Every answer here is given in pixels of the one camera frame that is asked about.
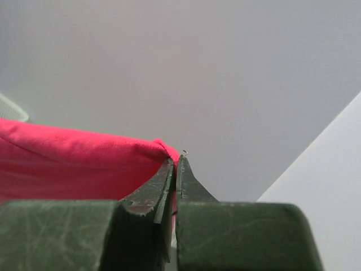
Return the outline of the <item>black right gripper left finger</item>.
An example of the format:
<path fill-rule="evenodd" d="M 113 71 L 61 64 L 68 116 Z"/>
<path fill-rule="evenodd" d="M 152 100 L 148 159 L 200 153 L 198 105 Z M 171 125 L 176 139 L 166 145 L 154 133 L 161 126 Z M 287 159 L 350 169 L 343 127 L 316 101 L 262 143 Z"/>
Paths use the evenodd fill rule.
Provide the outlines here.
<path fill-rule="evenodd" d="M 131 221 L 164 224 L 172 210 L 173 191 L 174 162 L 167 159 L 148 181 L 120 201 L 120 207 Z"/>

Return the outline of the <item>crimson red t-shirt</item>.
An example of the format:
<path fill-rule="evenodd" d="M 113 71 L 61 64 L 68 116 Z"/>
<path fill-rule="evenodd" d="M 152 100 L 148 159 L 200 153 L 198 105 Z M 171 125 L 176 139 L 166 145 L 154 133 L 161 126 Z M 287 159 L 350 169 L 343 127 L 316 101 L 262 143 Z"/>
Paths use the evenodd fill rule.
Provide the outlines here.
<path fill-rule="evenodd" d="M 146 140 L 1 120 L 1 206 L 22 200 L 120 200 L 179 152 Z"/>

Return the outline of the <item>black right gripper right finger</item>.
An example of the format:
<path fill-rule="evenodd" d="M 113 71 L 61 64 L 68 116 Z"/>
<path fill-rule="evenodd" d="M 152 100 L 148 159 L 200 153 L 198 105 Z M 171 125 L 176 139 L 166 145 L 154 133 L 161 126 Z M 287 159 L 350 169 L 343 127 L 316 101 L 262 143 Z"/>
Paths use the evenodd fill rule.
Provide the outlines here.
<path fill-rule="evenodd" d="M 185 155 L 181 155 L 178 161 L 175 198 L 176 202 L 218 202 L 196 179 Z"/>

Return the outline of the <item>white perforated plastic basket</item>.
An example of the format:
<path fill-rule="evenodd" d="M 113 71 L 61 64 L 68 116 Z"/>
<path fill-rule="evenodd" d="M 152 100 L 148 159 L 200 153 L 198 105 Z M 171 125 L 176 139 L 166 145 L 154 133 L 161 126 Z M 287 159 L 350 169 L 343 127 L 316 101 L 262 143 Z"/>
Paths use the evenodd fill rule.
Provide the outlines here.
<path fill-rule="evenodd" d="M 13 101 L 0 93 L 0 117 L 7 120 L 28 122 L 29 115 Z"/>

